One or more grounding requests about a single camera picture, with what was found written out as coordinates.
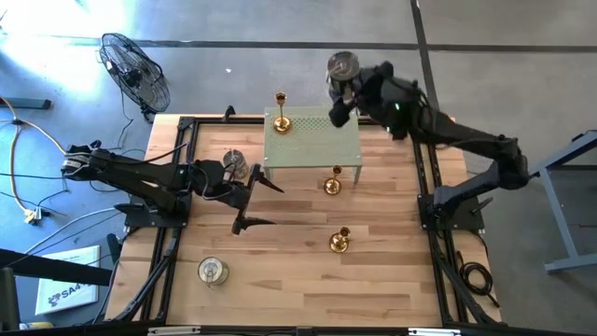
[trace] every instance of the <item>fan guard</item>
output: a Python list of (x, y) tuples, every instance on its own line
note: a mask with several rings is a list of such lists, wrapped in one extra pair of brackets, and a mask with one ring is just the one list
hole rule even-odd
[(166, 110), (170, 92), (161, 66), (122, 34), (102, 36), (100, 57), (108, 74), (138, 104), (144, 115)]

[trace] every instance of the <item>yellow cable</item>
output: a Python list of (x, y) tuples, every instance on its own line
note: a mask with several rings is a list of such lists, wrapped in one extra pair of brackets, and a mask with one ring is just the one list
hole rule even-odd
[[(8, 101), (8, 99), (1, 97), (1, 96), (0, 96), (0, 99), (2, 99), (5, 102), (5, 104), (8, 106), (8, 109), (10, 109), (10, 113), (12, 113), (12, 119), (17, 120), (17, 113), (15, 113), (15, 110), (12, 107), (12, 105), (10, 104), (10, 102)], [(54, 145), (56, 145), (56, 147), (62, 152), (62, 154), (66, 154), (66, 151), (64, 150), (64, 148), (62, 148), (62, 146), (60, 146), (58, 141), (56, 141), (56, 139), (54, 139), (51, 135), (49, 135), (41, 127), (35, 125), (31, 121), (22, 120), (22, 122), (27, 125), (35, 127), (38, 131), (40, 131), (42, 134), (44, 134), (52, 143), (54, 143)], [(14, 159), (15, 159), (15, 146), (17, 145), (17, 139), (19, 138), (19, 134), (21, 134), (21, 126), (18, 124), (15, 126), (17, 126), (17, 131), (15, 132), (15, 136), (12, 139), (12, 143), (10, 144), (10, 156), (9, 156), (10, 167), (9, 167), (8, 173), (10, 174), (10, 188), (12, 189), (12, 194), (13, 194), (13, 196), (15, 196), (15, 201), (17, 201), (17, 204), (19, 205), (19, 207), (25, 213), (25, 221), (27, 221), (28, 218), (30, 218), (34, 214), (34, 211), (31, 209), (28, 209), (21, 202), (21, 199), (19, 199), (19, 195), (17, 194), (17, 186), (15, 184), (15, 176), (14, 176)]]
[(60, 144), (58, 143), (58, 141), (56, 141), (56, 139), (54, 139), (46, 131), (42, 130), (41, 127), (35, 125), (31, 121), (23, 120), (22, 122), (26, 123), (27, 125), (30, 125), (30, 126), (33, 126), (33, 127), (37, 128), (38, 131), (40, 131), (42, 134), (44, 134), (51, 142), (54, 143), (54, 145), (56, 145), (56, 147), (62, 152), (62, 154), (66, 154), (66, 150), (64, 150), (64, 148), (62, 148), (62, 146), (60, 146)]
[(19, 138), (19, 134), (21, 134), (21, 126), (17, 125), (15, 137), (12, 138), (12, 143), (10, 144), (10, 156), (9, 156), (10, 166), (8, 167), (8, 173), (10, 174), (10, 188), (12, 189), (12, 194), (15, 196), (15, 201), (17, 201), (17, 204), (19, 205), (19, 207), (22, 209), (22, 211), (25, 212), (25, 215), (27, 215), (27, 210), (29, 210), (29, 209), (27, 209), (27, 207), (25, 207), (25, 205), (21, 202), (21, 199), (19, 199), (19, 195), (17, 194), (17, 186), (15, 185), (15, 176), (14, 176), (15, 146), (17, 145), (17, 139)]

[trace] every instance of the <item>power cord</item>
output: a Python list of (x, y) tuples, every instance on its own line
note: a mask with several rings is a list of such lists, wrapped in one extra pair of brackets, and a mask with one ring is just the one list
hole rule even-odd
[[(460, 274), (460, 277), (463, 279), (463, 282), (465, 283), (465, 286), (468, 288), (468, 290), (470, 290), (473, 294), (488, 297), (489, 300), (492, 301), (493, 305), (499, 308), (500, 304), (492, 295), (493, 277), (492, 274), (489, 273), (489, 270), (487, 270), (485, 266), (478, 262), (465, 262), (463, 259), (463, 255), (462, 253), (460, 253), (460, 251), (456, 252), (456, 256), (460, 260), (460, 263), (462, 265), (460, 266), (458, 273)], [(483, 277), (483, 281), (485, 282), (485, 284), (482, 287), (477, 287), (476, 285), (471, 284), (470, 274), (472, 274), (474, 271), (479, 272)]]
[(65, 238), (63, 238), (63, 239), (61, 239), (61, 240), (59, 240), (58, 242), (56, 242), (56, 243), (54, 243), (54, 244), (48, 245), (48, 246), (46, 246), (46, 247), (44, 247), (44, 248), (42, 248), (42, 249), (40, 249), (40, 250), (38, 250), (38, 251), (35, 251), (34, 253), (31, 253), (31, 254), (28, 254), (28, 255), (26, 255), (26, 256), (24, 256), (24, 257), (22, 257), (22, 258), (16, 259), (16, 260), (14, 260), (14, 261), (12, 261), (12, 262), (10, 262), (10, 263), (8, 263), (8, 264), (6, 264), (6, 265), (4, 265), (4, 266), (2, 266), (2, 267), (0, 267), (0, 268), (10, 267), (10, 266), (12, 266), (12, 265), (14, 265), (14, 264), (16, 264), (16, 263), (18, 263), (18, 262), (21, 262), (21, 261), (23, 261), (23, 260), (25, 260), (25, 259), (27, 259), (27, 258), (29, 258), (29, 257), (35, 256), (36, 254), (38, 254), (38, 253), (40, 253), (40, 252), (42, 252), (42, 251), (45, 251), (45, 250), (47, 250), (47, 249), (48, 249), (48, 248), (50, 248), (50, 247), (53, 247), (53, 246), (55, 246), (55, 245), (58, 245), (58, 244), (62, 243), (63, 241), (65, 241), (65, 240), (67, 240), (67, 239), (69, 239), (69, 238), (72, 238), (72, 237), (74, 237), (74, 236), (76, 236), (76, 235), (78, 235), (78, 234), (80, 234), (80, 233), (82, 233), (82, 232), (84, 232), (84, 231), (90, 230), (90, 229), (92, 229), (92, 228), (94, 228), (94, 227), (96, 227), (96, 226), (98, 226), (98, 225), (100, 225), (100, 224), (102, 224), (102, 223), (106, 222), (107, 220), (109, 220), (109, 219), (112, 219), (112, 218), (114, 218), (114, 217), (116, 217), (116, 216), (120, 215), (120, 214), (122, 214), (122, 213), (117, 213), (117, 214), (114, 214), (114, 215), (112, 215), (112, 216), (110, 216), (110, 217), (104, 218), (104, 219), (100, 220), (99, 222), (97, 222), (97, 223), (95, 223), (95, 224), (89, 225), (87, 228), (85, 228), (85, 229), (83, 229), (83, 230), (81, 230), (81, 231), (77, 231), (77, 232), (75, 232), (75, 233), (73, 233), (73, 234), (71, 234), (71, 235), (69, 235), (69, 236), (67, 236), (67, 237), (65, 237)]
[[(136, 165), (136, 164), (150, 163), (150, 162), (157, 161), (157, 160), (159, 160), (159, 159), (165, 158), (165, 157), (167, 157), (168, 155), (170, 155), (170, 154), (174, 153), (174, 152), (175, 152), (175, 151), (177, 151), (177, 150), (180, 150), (182, 147), (185, 147), (185, 146), (187, 146), (187, 145), (188, 145), (188, 143), (184, 143), (184, 144), (182, 144), (182, 145), (179, 145), (179, 146), (175, 147), (174, 149), (172, 149), (172, 150), (171, 150), (171, 151), (169, 151), (169, 152), (163, 153), (163, 154), (161, 154), (161, 155), (159, 155), (159, 156), (157, 156), (157, 157), (154, 157), (154, 158), (151, 158), (151, 159), (147, 159), (147, 160), (143, 160), (143, 161), (128, 162), (128, 161), (114, 161), (114, 160), (109, 160), (109, 159), (102, 159), (102, 160), (105, 160), (105, 161), (111, 161), (111, 162), (114, 162), (114, 163), (120, 163), (120, 164), (129, 164), (129, 165)], [(75, 157), (75, 156), (80, 156), (80, 155), (83, 155), (83, 156), (88, 156), (88, 157), (90, 157), (90, 156), (91, 156), (91, 154), (90, 154), (90, 153), (84, 153), (84, 152), (78, 152), (78, 153), (68, 153), (68, 154), (65, 154), (64, 156), (65, 156), (65, 157), (67, 157), (67, 158), (69, 158), (69, 157)], [(74, 174), (76, 174), (76, 173), (77, 173), (79, 170), (81, 170), (81, 169), (83, 169), (83, 168), (85, 168), (85, 166), (81, 166), (80, 168), (78, 168), (77, 170), (75, 170), (73, 173), (70, 173), (70, 174), (65, 174), (65, 175), (74, 175)]]
[(124, 118), (129, 122), (122, 128), (122, 131), (120, 131), (120, 136), (118, 137), (116, 147), (107, 148), (107, 150), (122, 149), (124, 147), (124, 143), (120, 143), (120, 141), (122, 140), (124, 131), (126, 131), (134, 121), (134, 118), (129, 118), (129, 116), (127, 116), (127, 114), (124, 112), (124, 92), (122, 91), (122, 80), (120, 81), (120, 85), (118, 86), (120, 87), (120, 106), (122, 107), (122, 116), (124, 116)]
[(120, 261), (120, 258), (118, 258), (114, 262), (114, 267), (112, 267), (112, 274), (110, 275), (110, 284), (108, 285), (108, 290), (105, 292), (104, 301), (102, 302), (102, 306), (100, 307), (100, 310), (97, 312), (97, 315), (95, 316), (95, 318), (93, 318), (93, 321), (91, 321), (92, 325), (96, 324), (97, 320), (100, 319), (100, 316), (102, 315), (102, 311), (105, 308), (105, 304), (108, 302), (108, 298), (110, 297), (110, 292), (112, 291), (112, 286), (114, 285), (114, 279), (116, 278), (116, 268), (118, 266), (119, 261)]
[(201, 192), (201, 196), (205, 201), (215, 201), (218, 200), (224, 196), (227, 196), (229, 194), (232, 193), (232, 189), (224, 192), (221, 195), (217, 195), (217, 196), (205, 196), (205, 192), (207, 191), (207, 189), (209, 188), (209, 175), (207, 174), (207, 172), (205, 172), (202, 168), (198, 168), (200, 172), (203, 173), (203, 175), (205, 176), (205, 187), (203, 187), (203, 191)]
[(7, 173), (0, 173), (1, 176), (13, 176), (13, 177), (29, 177), (29, 178), (39, 178), (39, 179), (64, 179), (63, 176), (60, 177), (52, 177), (52, 176), (37, 176), (37, 175), (21, 175), (21, 174), (7, 174)]
[[(140, 152), (143, 152), (143, 154), (144, 154), (144, 155), (146, 154), (146, 152), (145, 152), (144, 150), (142, 150), (142, 149), (133, 148), (133, 149), (128, 149), (128, 150), (125, 150), (125, 151), (123, 151), (122, 153), (120, 153), (119, 155), (124, 155), (124, 154), (126, 154), (126, 153), (128, 153), (128, 152), (131, 152), (131, 151), (140, 151)], [(118, 188), (114, 188), (114, 189), (110, 189), (110, 190), (97, 189), (95, 186), (93, 186), (93, 183), (92, 183), (92, 182), (93, 182), (93, 181), (90, 181), (90, 187), (91, 187), (93, 190), (97, 191), (97, 192), (119, 192), (119, 191), (122, 191), (122, 190), (120, 190), (120, 189), (118, 189)]]
[(40, 245), (44, 244), (45, 242), (47, 242), (49, 239), (51, 239), (53, 236), (55, 236), (56, 234), (64, 231), (66, 228), (70, 227), (71, 225), (77, 223), (79, 220), (81, 219), (85, 219), (87, 217), (90, 216), (94, 216), (94, 215), (99, 215), (105, 212), (110, 212), (110, 211), (117, 211), (117, 209), (110, 207), (110, 208), (106, 208), (106, 209), (102, 209), (102, 210), (98, 210), (98, 211), (94, 211), (91, 213), (88, 213), (86, 215), (83, 215), (81, 217), (77, 217), (71, 221), (69, 221), (68, 223), (66, 223), (66, 225), (62, 226), (61, 228), (59, 228), (58, 230), (56, 230), (54, 233), (52, 233), (51, 235), (49, 235), (48, 237), (42, 239), (41, 241), (35, 243), (35, 245), (29, 247), (26, 251), (25, 254), (30, 253), (31, 251), (35, 250), (36, 248), (38, 248)]
[(12, 194), (15, 196), (14, 199), (17, 202), (17, 205), (21, 208), (21, 210), (25, 214), (25, 222), (31, 224), (31, 223), (34, 223), (35, 220), (39, 217), (39, 214), (40, 214), (39, 208), (36, 208), (34, 211), (32, 209), (27, 208), (23, 204), (23, 202), (21, 202), (21, 199), (19, 198), (19, 194), (17, 193), (17, 186), (16, 186), (15, 179), (14, 179), (14, 177), (15, 177), (14, 176), (15, 147), (17, 145), (17, 140), (19, 139), (19, 135), (21, 134), (21, 131), (22, 131), (21, 125), (26, 124), (26, 125), (36, 128), (38, 131), (40, 131), (42, 134), (44, 134), (61, 151), (62, 154), (66, 154), (66, 151), (64, 150), (64, 148), (62, 148), (62, 146), (58, 143), (58, 141), (56, 141), (56, 139), (54, 139), (51, 135), (49, 135), (41, 127), (35, 125), (31, 121), (18, 119), (17, 113), (15, 112), (14, 108), (12, 107), (12, 105), (10, 104), (8, 99), (6, 99), (4, 97), (0, 97), (0, 99), (2, 99), (2, 101), (4, 101), (4, 103), (8, 106), (8, 109), (10, 110), (10, 113), (12, 114), (11, 122), (13, 125), (16, 126), (15, 135), (12, 138), (12, 142), (10, 144), (10, 154), (8, 157), (8, 161), (9, 161), (8, 173), (10, 175), (10, 189), (12, 191)]
[(461, 145), (461, 144), (468, 144), (468, 143), (474, 143), (474, 142), (489, 142), (489, 143), (492, 143), (494, 141), (490, 140), (490, 139), (482, 139), (482, 138), (465, 139), (465, 140), (450, 142), (449, 144), (444, 144), (442, 146), (436, 146), (436, 150), (444, 150), (444, 149), (448, 149), (450, 147), (455, 147), (455, 146), (458, 146), (458, 145)]
[[(13, 195), (11, 195), (11, 194), (9, 194), (9, 193), (5, 193), (5, 192), (3, 192), (3, 191), (0, 191), (0, 194), (2, 194), (2, 195), (5, 195), (5, 196), (8, 196), (8, 197), (16, 198), (16, 196), (13, 196)], [(31, 204), (31, 205), (36, 205), (36, 203), (34, 203), (34, 202), (31, 202), (31, 201), (24, 200), (24, 199), (22, 199), (22, 198), (19, 198), (19, 200), (20, 200), (21, 202), (23, 202), (23, 203), (28, 203), (28, 204)], [(66, 216), (66, 214), (65, 214), (65, 213), (62, 213), (62, 212), (60, 212), (60, 211), (58, 211), (58, 210), (54, 210), (54, 209), (52, 209), (52, 208), (50, 208), (50, 207), (43, 206), (43, 205), (39, 205), (39, 206), (40, 206), (41, 208), (43, 208), (43, 209), (49, 210), (49, 211), (51, 211), (51, 212), (53, 212), (53, 213), (56, 213), (56, 214), (58, 214), (58, 215), (61, 215), (61, 216)]]
[(114, 255), (112, 255), (112, 254), (103, 255), (103, 256), (99, 257), (98, 259), (96, 259), (96, 260), (94, 260), (94, 261), (92, 261), (92, 262), (88, 262), (88, 263), (86, 263), (86, 264), (85, 264), (85, 266), (89, 266), (89, 265), (91, 265), (92, 263), (96, 263), (96, 262), (98, 262), (98, 261), (102, 261), (102, 260), (104, 260), (104, 259), (106, 259), (106, 258), (108, 258), (108, 257), (114, 257)]

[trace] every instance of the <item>gray metal stand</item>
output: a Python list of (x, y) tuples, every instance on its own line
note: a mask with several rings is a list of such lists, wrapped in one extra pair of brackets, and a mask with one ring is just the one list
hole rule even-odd
[(562, 211), (562, 204), (558, 200), (551, 178), (549, 174), (552, 170), (562, 169), (566, 170), (587, 170), (597, 169), (595, 165), (565, 165), (570, 160), (586, 153), (587, 151), (597, 147), (597, 131), (587, 131), (586, 133), (575, 138), (570, 145), (555, 153), (547, 160), (539, 163), (534, 169), (530, 171), (531, 175), (538, 176), (543, 182), (545, 191), (548, 195), (549, 204), (553, 211), (556, 221), (558, 222), (558, 229), (562, 235), (563, 243), (568, 252), (568, 258), (555, 260), (551, 263), (545, 264), (545, 270), (548, 273), (553, 273), (560, 270), (570, 270), (583, 266), (597, 265), (597, 253), (579, 256), (576, 251), (575, 243), (568, 230), (568, 223)]
[[(29, 98), (7, 98), (14, 108), (49, 109), (52, 102), (48, 99)], [(0, 100), (0, 107), (7, 107), (3, 100)]]

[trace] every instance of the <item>white cable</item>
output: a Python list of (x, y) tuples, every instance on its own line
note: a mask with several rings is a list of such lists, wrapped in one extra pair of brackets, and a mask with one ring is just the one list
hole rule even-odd
[(81, 216), (81, 217), (75, 218), (75, 219), (73, 219), (73, 220), (69, 221), (68, 223), (66, 223), (66, 225), (64, 225), (63, 227), (61, 227), (61, 228), (59, 228), (58, 230), (56, 230), (54, 233), (52, 233), (52, 234), (51, 234), (51, 235), (49, 235), (48, 237), (46, 237), (46, 238), (44, 238), (44, 239), (40, 240), (40, 241), (39, 241), (37, 244), (35, 244), (35, 245), (31, 246), (31, 247), (30, 247), (28, 250), (26, 250), (26, 251), (24, 252), (24, 254), (29, 254), (31, 251), (33, 251), (34, 249), (36, 249), (38, 246), (40, 246), (40, 245), (44, 244), (44, 243), (45, 243), (45, 242), (47, 242), (49, 239), (51, 239), (53, 236), (55, 236), (56, 234), (58, 234), (58, 233), (59, 233), (59, 232), (61, 232), (62, 230), (64, 230), (64, 229), (68, 228), (68, 227), (69, 227), (69, 226), (71, 226), (72, 224), (75, 224), (75, 223), (77, 223), (77, 222), (78, 222), (79, 220), (81, 220), (81, 219), (87, 218), (87, 217), (89, 217), (89, 216), (97, 215), (97, 214), (102, 214), (102, 213), (104, 213), (104, 212), (108, 212), (108, 211), (116, 211), (116, 210), (117, 210), (116, 208), (113, 208), (113, 207), (111, 207), (111, 208), (107, 208), (107, 209), (104, 209), (104, 210), (98, 210), (98, 211), (94, 211), (94, 212), (92, 212), (92, 213), (88, 213), (87, 215), (83, 215), (83, 216)]

